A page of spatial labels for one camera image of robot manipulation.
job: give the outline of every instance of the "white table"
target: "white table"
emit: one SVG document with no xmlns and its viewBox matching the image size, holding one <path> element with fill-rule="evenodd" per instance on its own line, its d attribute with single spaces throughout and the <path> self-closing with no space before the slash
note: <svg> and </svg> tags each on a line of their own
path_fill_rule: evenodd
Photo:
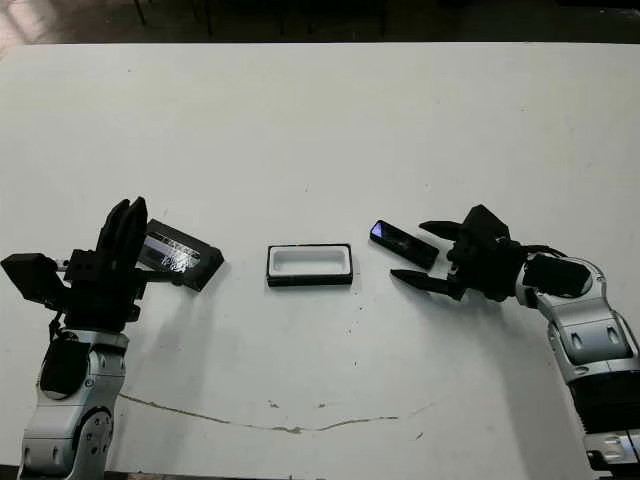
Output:
<svg viewBox="0 0 640 480">
<path fill-rule="evenodd" d="M 640 333 L 638 85 L 636 46 L 15 49 L 0 254 L 92 248 L 138 194 L 222 249 L 201 294 L 150 286 L 127 327 L 123 393 L 156 406 L 119 398 L 111 469 L 590 478 L 542 317 L 394 281 L 407 262 L 368 230 L 484 203 L 514 238 L 604 269 Z M 353 285 L 269 289 L 267 245 L 295 242 L 350 242 Z M 5 275 L 0 301 L 0 463 L 17 464 L 51 312 Z"/>
</svg>

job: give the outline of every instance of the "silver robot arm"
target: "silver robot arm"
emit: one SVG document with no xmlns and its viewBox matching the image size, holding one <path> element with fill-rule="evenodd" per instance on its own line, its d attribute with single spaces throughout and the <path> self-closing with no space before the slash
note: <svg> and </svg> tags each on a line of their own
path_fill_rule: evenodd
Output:
<svg viewBox="0 0 640 480">
<path fill-rule="evenodd" d="M 624 318 L 606 297 L 606 279 L 592 263 L 576 297 L 561 297 L 527 286 L 527 259 L 516 281 L 522 305 L 537 308 L 548 320 L 549 342 L 586 431 L 583 442 L 594 470 L 638 475 L 640 457 L 640 356 Z"/>
<path fill-rule="evenodd" d="M 41 253 L 0 262 L 22 296 L 57 312 L 38 376 L 38 404 L 22 441 L 18 478 L 100 480 L 113 437 L 113 408 L 125 376 L 129 340 L 147 282 L 181 285 L 183 275 L 137 268 L 147 228 L 143 198 L 116 205 L 94 250 L 65 262 Z M 64 285 L 58 272 L 64 271 Z M 64 328 L 59 320 L 64 315 Z"/>
<path fill-rule="evenodd" d="M 128 342 L 124 334 L 89 330 L 56 334 L 36 384 L 19 479 L 103 478 Z"/>
<path fill-rule="evenodd" d="M 462 223 L 420 227 L 454 242 L 447 278 L 411 270 L 392 275 L 456 300 L 472 288 L 491 300 L 515 296 L 538 309 L 549 322 L 549 341 L 585 430 L 591 468 L 616 479 L 640 478 L 639 348 L 607 301 L 602 272 L 549 246 L 512 240 L 507 225 L 482 205 Z"/>
</svg>

